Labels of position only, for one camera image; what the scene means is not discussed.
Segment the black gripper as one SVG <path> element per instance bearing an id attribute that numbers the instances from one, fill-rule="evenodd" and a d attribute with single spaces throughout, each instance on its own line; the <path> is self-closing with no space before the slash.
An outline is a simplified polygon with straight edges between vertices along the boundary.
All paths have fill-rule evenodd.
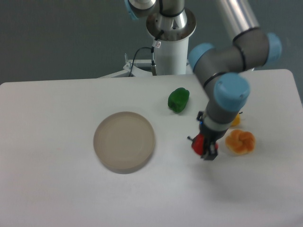
<path id="1" fill-rule="evenodd" d="M 200 134 L 204 136 L 201 158 L 212 161 L 218 155 L 215 142 L 229 129 L 229 112 L 199 111 L 196 119 L 199 121 Z"/>

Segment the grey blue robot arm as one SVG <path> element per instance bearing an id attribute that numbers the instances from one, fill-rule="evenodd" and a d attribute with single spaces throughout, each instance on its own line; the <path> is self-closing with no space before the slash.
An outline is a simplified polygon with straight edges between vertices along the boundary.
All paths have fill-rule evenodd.
<path id="1" fill-rule="evenodd" d="M 188 38 L 196 28 L 193 13 L 182 0 L 127 0 L 132 19 L 146 18 L 153 37 L 151 72 L 153 75 L 183 74 L 190 65 L 206 92 L 209 102 L 197 115 L 199 134 L 192 148 L 202 159 L 217 156 L 217 141 L 231 126 L 250 94 L 241 72 L 277 61 L 282 53 L 279 37 L 261 31 L 246 0 L 218 0 L 218 9 L 232 45 L 217 50 L 210 43 L 188 50 Z"/>

